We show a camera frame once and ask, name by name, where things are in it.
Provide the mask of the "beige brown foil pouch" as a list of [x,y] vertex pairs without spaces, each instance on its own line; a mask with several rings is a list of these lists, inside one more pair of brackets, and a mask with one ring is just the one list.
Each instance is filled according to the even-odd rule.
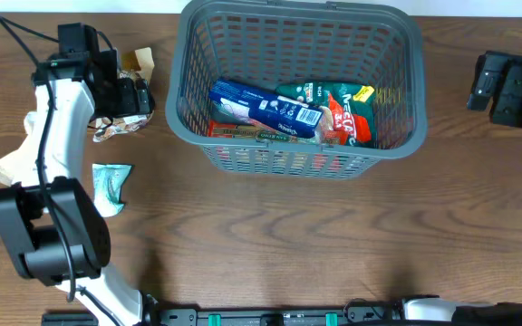
[[121,56],[118,81],[123,82],[122,105],[118,116],[104,115],[88,127],[95,129],[93,141],[103,142],[115,135],[127,134],[145,127],[153,116],[155,100],[150,92],[150,79],[155,63],[150,47]]

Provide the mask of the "small teal sachet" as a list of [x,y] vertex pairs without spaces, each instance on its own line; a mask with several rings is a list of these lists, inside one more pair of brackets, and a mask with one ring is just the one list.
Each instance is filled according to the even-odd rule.
[[102,217],[116,216],[125,207],[121,201],[121,191],[131,170],[132,165],[98,163],[92,165],[93,203]]

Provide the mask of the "orange spaghetti packet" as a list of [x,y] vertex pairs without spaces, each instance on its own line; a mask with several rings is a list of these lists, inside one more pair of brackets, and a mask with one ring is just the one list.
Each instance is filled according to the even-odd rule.
[[[285,142],[315,144],[313,139],[302,139],[284,133],[270,131],[253,125],[226,124],[211,121],[208,124],[207,136],[210,138],[226,139],[254,139],[259,142]],[[344,131],[327,131],[322,144],[344,145],[348,140],[348,134]]]

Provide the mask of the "plain beige paper pouch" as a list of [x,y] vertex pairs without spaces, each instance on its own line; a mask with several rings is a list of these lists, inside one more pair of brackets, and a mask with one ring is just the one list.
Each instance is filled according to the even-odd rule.
[[36,118],[36,111],[29,111],[26,114],[24,117],[26,138],[18,149],[0,158],[0,184],[11,186],[20,177],[25,165],[34,164],[34,159],[31,156],[37,151],[34,137]]

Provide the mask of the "tissue pocket pack bundle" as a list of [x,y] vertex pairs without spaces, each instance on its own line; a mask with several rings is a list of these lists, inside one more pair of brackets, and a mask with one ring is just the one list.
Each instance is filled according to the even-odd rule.
[[334,130],[327,110],[239,82],[218,79],[208,97],[228,117],[309,143],[323,142]]

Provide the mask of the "green instant coffee bag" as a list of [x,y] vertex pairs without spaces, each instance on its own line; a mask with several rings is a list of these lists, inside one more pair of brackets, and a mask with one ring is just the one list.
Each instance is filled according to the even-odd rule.
[[372,148],[376,140],[372,86],[333,81],[308,81],[278,86],[275,92],[290,99],[326,107],[333,117],[333,130],[344,131],[351,147]]

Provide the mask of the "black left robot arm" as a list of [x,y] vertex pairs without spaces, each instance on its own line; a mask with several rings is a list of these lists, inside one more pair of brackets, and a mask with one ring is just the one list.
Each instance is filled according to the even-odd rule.
[[58,51],[32,76],[36,149],[9,187],[0,188],[0,236],[17,273],[53,286],[99,325],[157,325],[155,300],[129,286],[111,264],[108,226],[80,177],[89,124],[153,111],[143,79],[122,78],[107,37],[62,24]]

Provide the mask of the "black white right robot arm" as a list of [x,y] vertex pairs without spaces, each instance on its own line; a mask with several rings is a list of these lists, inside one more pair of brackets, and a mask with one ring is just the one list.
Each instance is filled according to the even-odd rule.
[[[490,122],[522,129],[522,56],[487,51],[475,65],[467,108],[490,105]],[[393,325],[522,326],[522,303],[452,302],[420,297],[401,302],[401,317]]]

